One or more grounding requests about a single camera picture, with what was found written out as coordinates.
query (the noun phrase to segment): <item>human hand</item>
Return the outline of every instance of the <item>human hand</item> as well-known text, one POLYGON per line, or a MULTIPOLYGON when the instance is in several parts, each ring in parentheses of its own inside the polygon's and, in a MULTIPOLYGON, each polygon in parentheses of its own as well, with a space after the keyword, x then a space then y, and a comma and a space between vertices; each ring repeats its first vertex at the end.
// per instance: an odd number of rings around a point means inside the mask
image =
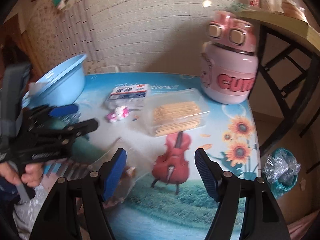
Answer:
POLYGON ((28 184, 29 187, 36 187, 41 182, 42 174, 42 163, 27 164, 25 174, 22 175, 21 179, 18 173, 7 162, 0 163, 0 176, 14 185, 19 185, 22 181, 28 184))

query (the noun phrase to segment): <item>floor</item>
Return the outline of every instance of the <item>floor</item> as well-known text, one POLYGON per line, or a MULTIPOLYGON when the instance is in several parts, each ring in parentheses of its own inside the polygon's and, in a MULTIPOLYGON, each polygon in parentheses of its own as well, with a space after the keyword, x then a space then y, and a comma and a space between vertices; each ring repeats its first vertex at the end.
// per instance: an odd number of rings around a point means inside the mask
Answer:
MULTIPOLYGON (((270 122, 257 120, 255 117, 255 124, 258 134, 259 145, 269 137, 269 135, 276 129, 277 122, 270 122)), ((278 199, 278 204, 288 224, 295 222, 302 217, 308 215, 316 209, 318 203, 317 194, 317 172, 318 169, 306 174, 312 164, 318 161, 318 156, 313 147, 313 140, 311 134, 308 132, 303 138, 299 137, 300 128, 291 129, 268 153, 271 153, 278 147, 284 147, 291 151, 301 163, 301 170, 298 176, 296 186, 278 199), (306 181, 305 190, 301 190, 300 182, 306 181)), ((266 155, 261 158, 261 165, 264 166, 266 155)))

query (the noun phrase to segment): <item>table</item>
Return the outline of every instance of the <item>table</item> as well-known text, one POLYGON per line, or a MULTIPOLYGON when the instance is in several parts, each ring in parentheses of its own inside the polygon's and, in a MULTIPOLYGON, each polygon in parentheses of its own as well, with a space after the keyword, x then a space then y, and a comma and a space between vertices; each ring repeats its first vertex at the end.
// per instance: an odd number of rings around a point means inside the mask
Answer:
MULTIPOLYGON (((165 136, 147 134, 140 111, 113 124, 105 121, 108 110, 104 101, 119 85, 148 83, 152 94, 196 88, 201 91, 199 77, 165 73, 106 73, 86 76, 84 91, 76 100, 81 118, 97 118, 99 128, 90 133, 90 142, 108 150, 122 137, 146 159, 154 162, 164 154, 165 136)), ((207 124, 185 131, 190 136, 185 159, 189 161, 190 176, 175 194, 175 185, 154 180, 149 173, 139 179, 124 203, 107 212, 117 240, 203 240, 212 223, 217 203, 207 195, 194 163, 194 152, 202 147, 223 170, 230 170, 241 178, 254 180, 260 176, 260 154, 254 121, 248 100, 239 105, 222 105, 204 96, 210 107, 207 124), (240 136, 237 128, 244 131, 240 136)), ((241 199, 232 239, 238 239, 244 212, 241 199)))
MULTIPOLYGON (((278 13, 245 10, 238 12, 237 16, 249 22, 252 20, 258 21, 260 24, 259 44, 257 48, 259 72, 257 72, 257 75, 261 73, 267 82, 284 116, 284 119, 275 131, 260 146, 260 153, 263 156, 292 128, 306 108, 316 89, 320 77, 320 34, 308 23, 278 13), (267 34, 271 34, 287 42, 289 46, 263 66, 262 58, 266 46, 267 34), (300 50, 311 59, 310 66, 307 70, 304 70, 290 57, 289 54, 295 49, 300 50), (279 89, 268 72, 283 59, 288 59, 301 74, 283 88, 279 89), (290 108, 285 99, 299 86, 302 86, 302 88, 290 108)), ((309 124, 302 130, 300 137, 307 132, 319 114, 320 108, 309 124)))

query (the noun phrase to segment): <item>pink water bottle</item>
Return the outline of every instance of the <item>pink water bottle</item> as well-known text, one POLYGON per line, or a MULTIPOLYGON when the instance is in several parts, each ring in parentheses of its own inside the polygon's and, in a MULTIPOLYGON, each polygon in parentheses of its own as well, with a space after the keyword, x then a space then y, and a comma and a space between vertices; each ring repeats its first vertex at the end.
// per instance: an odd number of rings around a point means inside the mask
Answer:
POLYGON ((201 53, 201 86, 215 101, 239 104, 248 97, 258 67, 253 26, 218 11, 208 35, 211 41, 203 44, 201 53))

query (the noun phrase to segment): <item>wall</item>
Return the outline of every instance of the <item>wall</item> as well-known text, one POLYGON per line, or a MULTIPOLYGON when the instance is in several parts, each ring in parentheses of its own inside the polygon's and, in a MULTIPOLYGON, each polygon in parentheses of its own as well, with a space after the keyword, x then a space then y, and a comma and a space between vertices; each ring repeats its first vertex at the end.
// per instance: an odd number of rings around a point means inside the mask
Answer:
POLYGON ((20 31, 23 33, 27 29, 28 23, 38 2, 39 0, 33 2, 31 2, 31 0, 18 0, 7 16, 5 22, 15 14, 18 14, 20 31))
MULTIPOLYGON (((71 0, 68 6, 79 2, 71 0)), ((199 53, 207 41, 205 28, 214 11, 223 9, 233 0, 211 0, 212 6, 204 8, 203 0, 88 0, 92 22, 97 33, 104 59, 84 64, 87 73, 113 71, 159 71, 199 74, 199 53)), ((293 0, 306 8, 301 0, 293 0)), ((33 9, 28 32, 45 70, 63 61, 64 55, 54 40, 52 22, 59 16, 51 0, 40 0, 33 9)), ((315 20, 306 10, 308 20, 319 30, 315 20)), ((277 38, 269 37, 263 62, 267 62, 287 46, 277 38)), ((291 54, 305 69, 309 59, 299 51, 291 54)), ((299 75, 299 71, 281 61, 270 71, 279 87, 299 75)), ((287 102, 294 102, 299 90, 287 102)), ((306 123, 316 111, 320 87, 304 111, 299 122, 306 123)), ((260 76, 250 98, 254 111, 282 117, 281 111, 260 76)))
POLYGON ((231 0, 89 0, 107 66, 199 74, 205 27, 231 0))

